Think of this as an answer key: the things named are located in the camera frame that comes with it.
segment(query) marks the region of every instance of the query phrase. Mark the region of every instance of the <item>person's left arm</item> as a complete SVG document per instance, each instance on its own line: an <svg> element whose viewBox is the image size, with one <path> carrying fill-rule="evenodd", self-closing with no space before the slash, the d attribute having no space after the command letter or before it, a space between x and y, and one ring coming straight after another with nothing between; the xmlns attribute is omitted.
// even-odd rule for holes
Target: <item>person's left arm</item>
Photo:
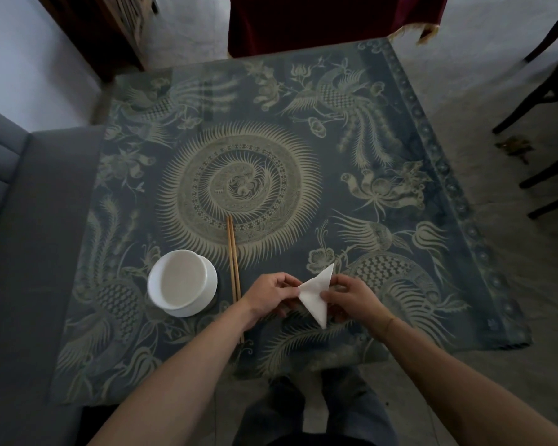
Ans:
<svg viewBox="0 0 558 446"><path fill-rule="evenodd" d="M237 303L134 390L90 446L184 444L242 333L283 300L297 297L301 284L284 272L261 275Z"/></svg>

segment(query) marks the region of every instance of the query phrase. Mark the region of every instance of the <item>white bowl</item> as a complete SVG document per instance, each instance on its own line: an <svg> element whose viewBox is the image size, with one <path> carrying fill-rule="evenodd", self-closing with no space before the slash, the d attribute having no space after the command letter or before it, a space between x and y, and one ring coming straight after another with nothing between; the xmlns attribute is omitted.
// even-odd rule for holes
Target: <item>white bowl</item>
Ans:
<svg viewBox="0 0 558 446"><path fill-rule="evenodd" d="M166 313L193 316L215 296L215 266L191 250L174 250L163 255L151 269L147 291L153 303Z"/></svg>

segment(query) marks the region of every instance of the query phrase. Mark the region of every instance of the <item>gray tile floor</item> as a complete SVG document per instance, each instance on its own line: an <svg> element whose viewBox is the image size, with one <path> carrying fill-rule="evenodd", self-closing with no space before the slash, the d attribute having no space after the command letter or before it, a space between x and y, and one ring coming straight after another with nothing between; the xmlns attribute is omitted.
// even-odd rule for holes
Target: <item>gray tile floor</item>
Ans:
<svg viewBox="0 0 558 446"><path fill-rule="evenodd" d="M227 57L229 0L159 5L148 37L151 68ZM449 0L428 45L417 47L417 35L408 33L394 47L533 329L535 343L525 350L458 357L558 424L558 210L536 222L525 216L558 198L558 177L526 191L517 186L558 158L558 106L536 107L502 135L533 141L528 166L493 147L490 133L557 63L558 41L520 64L557 19L558 0ZM402 445L454 444L396 363L362 368L388 403ZM305 429L321 431L327 412L318 376L299 381L308 397ZM263 381L220 384L193 444L230 444L244 408L264 390Z"/></svg>

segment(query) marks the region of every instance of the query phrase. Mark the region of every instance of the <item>gray sofa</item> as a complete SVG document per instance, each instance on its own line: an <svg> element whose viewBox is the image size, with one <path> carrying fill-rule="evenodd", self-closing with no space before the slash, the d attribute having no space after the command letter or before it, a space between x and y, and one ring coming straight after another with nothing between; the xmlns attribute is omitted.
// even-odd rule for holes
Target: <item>gray sofa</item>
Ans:
<svg viewBox="0 0 558 446"><path fill-rule="evenodd" d="M0 444L73 444L47 400L103 127L29 134L0 115Z"/></svg>

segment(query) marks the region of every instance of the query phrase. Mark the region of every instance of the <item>folded paper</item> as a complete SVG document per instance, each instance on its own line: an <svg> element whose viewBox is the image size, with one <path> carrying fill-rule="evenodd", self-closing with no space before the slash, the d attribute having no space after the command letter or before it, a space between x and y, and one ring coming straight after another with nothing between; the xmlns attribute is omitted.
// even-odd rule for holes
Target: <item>folded paper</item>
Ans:
<svg viewBox="0 0 558 446"><path fill-rule="evenodd" d="M300 300L323 329L327 328L327 303L321 299L321 291L326 291L331 283L334 264L316 277L300 285Z"/></svg>

